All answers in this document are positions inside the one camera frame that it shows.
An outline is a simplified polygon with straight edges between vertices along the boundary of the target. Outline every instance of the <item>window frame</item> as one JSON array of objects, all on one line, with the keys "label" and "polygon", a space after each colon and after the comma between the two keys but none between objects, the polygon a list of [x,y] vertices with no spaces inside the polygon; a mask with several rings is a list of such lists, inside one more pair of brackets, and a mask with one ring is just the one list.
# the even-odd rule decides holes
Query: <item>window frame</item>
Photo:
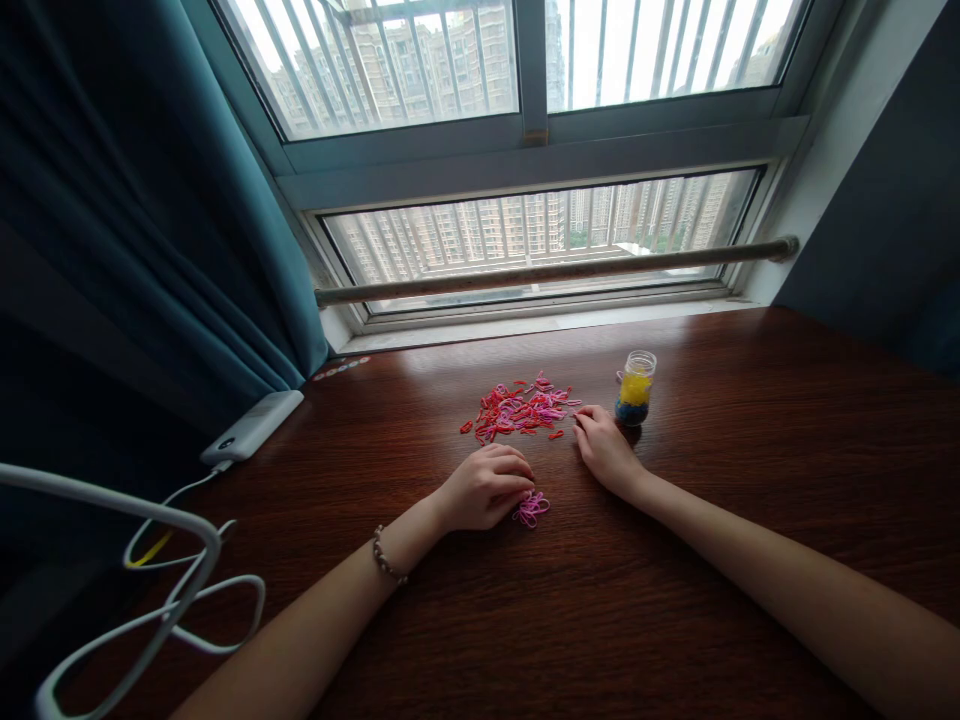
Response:
[{"label": "window frame", "polygon": [[[468,0],[429,0],[462,5]],[[183,0],[211,67],[265,172],[275,183],[301,244],[334,282],[352,285],[316,214],[473,199],[763,166],[738,243],[752,242],[785,160],[809,122],[802,103],[844,0],[810,0],[778,84],[547,113],[545,8],[513,0],[520,112],[375,130],[311,140],[282,140],[261,97],[257,71],[245,66],[217,0]],[[306,235],[308,242],[303,242]],[[690,291],[721,297],[745,283],[742,265]],[[409,311],[386,321],[345,306],[358,334],[476,319],[519,317],[558,308],[600,308],[650,300],[650,292],[605,291],[571,302],[512,301],[511,307]],[[663,301],[676,293],[661,291]]]},{"label": "window frame", "polygon": [[[763,218],[763,209],[769,200],[776,185],[779,170],[783,166],[779,158],[771,157],[759,159],[750,163],[726,163],[722,165],[690,167],[673,170],[670,173],[651,172],[616,178],[602,178],[591,185],[606,185],[613,183],[638,182],[656,180],[659,178],[674,177],[677,175],[711,174],[732,170],[757,170],[760,173],[750,198],[746,202],[743,216],[731,240],[733,244],[752,242],[759,223]],[[586,184],[569,183],[566,188],[584,187]],[[541,187],[524,189],[523,192],[547,192],[560,190],[560,187]],[[470,195],[470,199],[483,199]],[[455,198],[439,197],[433,202],[448,202]],[[371,209],[391,209],[400,205],[378,205],[376,208],[354,208],[351,212]],[[321,215],[323,213],[307,213],[305,221],[310,227],[311,237],[316,245],[317,253],[327,267],[335,270],[335,281],[340,287],[353,287],[355,283],[349,270],[339,256],[330,237]],[[524,318],[536,315],[557,314],[567,312],[582,312],[584,310],[600,310],[623,307],[632,304],[648,304],[651,302],[674,302],[678,300],[708,300],[729,297],[735,294],[736,288],[745,280],[744,265],[738,263],[732,266],[723,266],[715,278],[662,283],[654,286],[639,286],[616,290],[595,290],[572,293],[565,296],[527,298],[518,300],[504,300],[476,305],[460,305],[428,310],[406,310],[391,313],[372,313],[365,303],[338,306],[343,312],[344,320],[355,334],[372,334],[378,332],[393,332],[410,330],[422,327],[435,327],[457,322],[484,322],[490,320],[504,320],[510,318]]]}]

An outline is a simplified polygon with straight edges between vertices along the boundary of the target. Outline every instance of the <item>window pane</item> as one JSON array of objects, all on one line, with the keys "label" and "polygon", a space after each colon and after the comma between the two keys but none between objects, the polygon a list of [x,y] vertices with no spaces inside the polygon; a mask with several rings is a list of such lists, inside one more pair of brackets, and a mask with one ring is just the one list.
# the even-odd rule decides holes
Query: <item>window pane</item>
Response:
[{"label": "window pane", "polygon": [[518,112],[509,0],[219,3],[288,140]]},{"label": "window pane", "polygon": [[551,113],[762,87],[806,0],[545,0]]},{"label": "window pane", "polygon": [[[324,218],[358,285],[726,245],[756,170],[673,177]],[[370,303],[371,312],[499,302],[715,277],[716,267]]]}]

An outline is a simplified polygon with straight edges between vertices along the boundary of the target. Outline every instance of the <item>rubber band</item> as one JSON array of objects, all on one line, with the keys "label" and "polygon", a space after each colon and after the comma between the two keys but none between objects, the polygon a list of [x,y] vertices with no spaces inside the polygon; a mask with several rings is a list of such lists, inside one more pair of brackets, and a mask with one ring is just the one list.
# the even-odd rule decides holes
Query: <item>rubber band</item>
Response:
[{"label": "rubber band", "polygon": [[[499,383],[488,395],[480,398],[476,419],[461,425],[460,432],[469,432],[475,423],[474,437],[481,447],[493,442],[498,434],[510,435],[519,431],[523,435],[536,435],[536,428],[553,430],[555,423],[570,414],[569,407],[583,402],[570,399],[572,385],[566,390],[558,390],[543,376],[543,370],[529,384],[525,380],[514,380],[513,384],[520,387],[510,390],[504,383]],[[524,397],[530,393],[533,393],[530,397]],[[562,434],[562,431],[554,433],[551,439],[562,437]]]},{"label": "rubber band", "polygon": [[531,494],[526,500],[520,502],[517,511],[513,514],[514,520],[520,520],[524,525],[533,530],[537,526],[537,515],[542,515],[550,509],[550,501],[543,497],[543,493]]},{"label": "rubber band", "polygon": [[162,538],[160,538],[157,541],[156,545],[154,545],[152,548],[147,550],[146,554],[142,558],[131,563],[126,563],[126,566],[142,567],[143,565],[147,564],[157,556],[157,553],[163,549],[163,546],[166,545],[167,541],[172,537],[173,537],[173,530],[167,530],[167,534],[164,535]]}]

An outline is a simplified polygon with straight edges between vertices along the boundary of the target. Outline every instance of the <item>white cable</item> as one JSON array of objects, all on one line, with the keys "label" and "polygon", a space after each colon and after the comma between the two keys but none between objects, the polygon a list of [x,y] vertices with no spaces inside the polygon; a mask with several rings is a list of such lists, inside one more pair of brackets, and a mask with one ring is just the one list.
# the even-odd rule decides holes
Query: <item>white cable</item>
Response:
[{"label": "white cable", "polygon": [[[177,497],[185,493],[187,490],[190,490],[191,488],[195,488],[199,485],[203,485],[204,483],[210,481],[212,478],[216,477],[220,473],[223,473],[229,470],[232,465],[233,465],[233,461],[224,460],[223,462],[216,465],[213,468],[213,472],[211,472],[205,478],[203,478],[202,480],[198,480],[195,483],[184,485],[182,488],[180,488],[175,493],[170,495],[166,500],[164,500],[161,503],[161,505],[169,505],[173,500],[175,500]],[[147,520],[146,522],[144,522],[143,525],[140,526],[140,529],[137,530],[136,534],[130,539],[130,542],[127,543],[127,547],[123,551],[123,565],[127,570],[134,570],[134,571],[154,570],[157,568],[171,567],[173,565],[181,565],[183,563],[187,563],[192,560],[193,564],[183,574],[183,577],[181,577],[180,580],[177,581],[177,584],[173,586],[173,590],[170,591],[170,594],[167,595],[166,605],[169,606],[169,605],[175,604],[177,595],[180,593],[180,591],[183,589],[183,586],[186,585],[187,580],[190,579],[190,576],[199,566],[203,553],[197,553],[196,555],[190,555],[188,557],[178,558],[177,560],[167,560],[165,562],[159,562],[159,563],[147,563],[144,565],[135,565],[133,562],[133,549],[134,547],[136,547],[137,542],[146,532],[151,522],[153,521]],[[217,530],[217,535],[220,536],[221,542],[226,542],[224,540],[224,533],[229,528],[233,527],[236,524],[237,524],[236,520],[229,520],[226,523],[224,523],[219,530]],[[263,580],[256,575],[238,575],[236,577],[230,578],[229,580],[224,580],[223,582],[218,583],[214,587],[217,590],[223,590],[224,588],[228,588],[233,585],[240,585],[240,584],[252,585],[253,588],[257,591],[257,606],[256,606],[256,609],[254,610],[253,621],[250,624],[250,630],[247,632],[246,637],[244,637],[243,640],[241,640],[239,643],[236,643],[235,645],[217,645],[215,643],[210,642],[209,640],[205,640],[202,637],[195,635],[189,630],[185,630],[179,625],[174,626],[173,634],[177,638],[179,638],[180,640],[183,640],[183,642],[196,648],[197,650],[200,650],[201,652],[205,652],[205,653],[210,653],[211,655],[229,655],[230,653],[236,652],[237,650],[239,650],[240,647],[245,642],[247,642],[247,640],[253,637],[253,634],[257,631],[257,628],[260,626],[260,616],[263,613],[263,603],[266,597],[266,585],[264,584]]]},{"label": "white cable", "polygon": [[[160,503],[160,504],[161,504],[161,505],[169,505],[171,502],[173,502],[177,497],[179,497],[180,495],[182,495],[183,493],[185,493],[187,490],[190,490],[190,489],[192,489],[192,488],[195,488],[195,487],[197,487],[197,486],[199,486],[199,485],[203,485],[205,482],[208,482],[209,480],[212,480],[213,478],[215,478],[215,477],[216,477],[217,475],[219,475],[220,473],[226,472],[227,470],[229,470],[229,469],[230,469],[230,466],[232,466],[232,465],[233,465],[233,461],[232,461],[232,460],[224,460],[222,463],[220,463],[219,465],[215,466],[215,467],[213,468],[213,472],[211,472],[209,475],[207,475],[203,480],[198,480],[198,481],[195,482],[195,483],[190,483],[189,485],[184,485],[182,488],[180,488],[180,489],[177,490],[175,493],[173,493],[172,495],[170,495],[166,500],[164,500],[164,501],[163,501],[162,503]],[[133,538],[131,538],[130,542],[127,543],[127,547],[124,548],[124,550],[123,550],[123,566],[124,566],[127,570],[134,570],[134,571],[138,571],[138,570],[154,570],[154,569],[156,569],[156,568],[171,567],[171,566],[173,566],[173,565],[182,565],[183,563],[190,562],[191,560],[194,560],[194,559],[196,559],[197,557],[199,557],[199,555],[190,555],[189,557],[178,558],[177,560],[167,560],[166,562],[160,562],[160,563],[152,563],[152,564],[146,564],[146,565],[136,565],[136,564],[134,563],[134,561],[133,561],[133,548],[136,547],[137,542],[139,542],[140,538],[143,537],[143,534],[147,531],[147,528],[150,527],[150,523],[152,523],[152,522],[153,522],[152,520],[147,520],[146,522],[144,522],[143,525],[140,526],[140,529],[137,530],[137,532],[136,532],[136,534],[133,536]],[[220,535],[221,535],[221,536],[223,535],[223,530],[224,530],[225,528],[226,528],[226,525],[225,525],[224,527],[220,528]]]},{"label": "white cable", "polygon": [[[223,582],[216,583],[215,585],[211,585],[203,590],[200,589],[209,579],[210,573],[213,571],[213,567],[217,562],[217,558],[220,556],[221,535],[229,527],[235,524],[236,521],[230,520],[229,522],[225,523],[219,531],[217,531],[207,520],[197,515],[183,512],[182,510],[175,510],[166,506],[166,503],[173,500],[180,493],[191,487],[196,487],[197,485],[207,482],[210,480],[210,478],[226,470],[226,468],[230,467],[231,464],[232,463],[230,461],[224,461],[214,468],[214,472],[208,477],[199,482],[192,483],[191,485],[181,488],[173,495],[168,497],[164,501],[164,504],[161,505],[130,495],[125,495],[123,493],[118,493],[113,490],[108,490],[107,488],[103,488],[98,485],[91,485],[89,483],[80,482],[79,480],[73,480],[60,475],[54,475],[53,473],[46,473],[40,470],[32,470],[30,468],[0,463],[0,483],[25,488],[28,490],[38,490],[40,492],[57,495],[59,497],[78,500],[81,502],[88,502],[93,505],[99,505],[112,510],[118,510],[120,512],[126,512],[148,518],[147,522],[141,526],[140,530],[137,531],[137,534],[127,546],[125,560],[128,562],[131,548],[136,543],[137,539],[139,539],[139,537],[143,534],[147,525],[149,525],[152,520],[187,530],[188,532],[197,535],[204,544],[204,549],[196,555],[192,555],[187,558],[180,558],[179,560],[170,561],[168,563],[156,563],[154,565],[144,565],[135,568],[140,570],[147,568],[153,569],[158,567],[168,567],[169,565],[176,565],[193,560],[193,563],[183,574],[183,577],[180,578],[173,590],[167,596],[167,602],[163,607],[131,620],[130,622],[114,628],[107,633],[104,633],[100,637],[81,647],[79,650],[76,650],[68,655],[63,661],[60,662],[59,665],[57,665],[57,667],[53,669],[53,672],[47,676],[47,679],[43,681],[43,683],[40,685],[40,688],[37,690],[35,708],[40,720],[99,720],[100,718],[104,717],[114,707],[116,707],[117,703],[119,703],[123,696],[126,695],[130,688],[133,687],[171,633],[175,634],[184,642],[203,652],[226,654],[239,648],[256,632],[257,627],[260,624],[260,617],[263,612],[264,596],[266,593],[266,587],[261,578],[257,577],[256,575],[238,575],[237,577],[233,577],[228,580],[224,580]],[[187,611],[187,608],[190,607],[190,604],[194,600],[208,597],[216,592],[219,592],[220,590],[238,584],[252,585],[257,591],[257,606],[254,611],[253,621],[246,637],[240,643],[229,646],[216,645],[194,635],[187,630],[184,630],[177,625],[177,623],[180,621],[180,618],[183,617],[183,614]],[[183,597],[180,600],[177,600],[176,597],[181,590],[183,591]],[[55,697],[57,684],[60,682],[60,679],[63,677],[64,673],[66,673],[74,663],[98,647],[156,618],[161,618],[160,628],[147,644],[147,647],[144,649],[144,651],[140,654],[140,657],[137,658],[136,662],[133,664],[133,667],[127,672],[117,687],[114,688],[113,692],[107,696],[107,699],[100,703],[100,705],[95,708],[93,712],[85,715],[64,715],[63,711],[60,709],[60,706],[57,704]]]}]

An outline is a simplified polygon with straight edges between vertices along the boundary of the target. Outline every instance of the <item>yellow rubber band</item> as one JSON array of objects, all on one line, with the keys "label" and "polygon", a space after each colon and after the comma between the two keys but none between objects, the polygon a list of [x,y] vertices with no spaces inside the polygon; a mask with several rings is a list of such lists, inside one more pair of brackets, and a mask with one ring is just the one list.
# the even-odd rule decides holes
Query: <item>yellow rubber band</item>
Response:
[{"label": "yellow rubber band", "polygon": [[154,545],[152,548],[147,550],[146,555],[144,555],[142,558],[140,558],[136,562],[127,563],[127,567],[140,567],[141,565],[145,565],[146,563],[150,562],[151,560],[153,560],[154,557],[156,557],[157,553],[163,549],[163,546],[167,544],[167,540],[169,540],[172,537],[173,537],[173,530],[167,530],[167,534],[164,535],[162,538],[160,538],[160,540],[157,541],[156,545]]}]

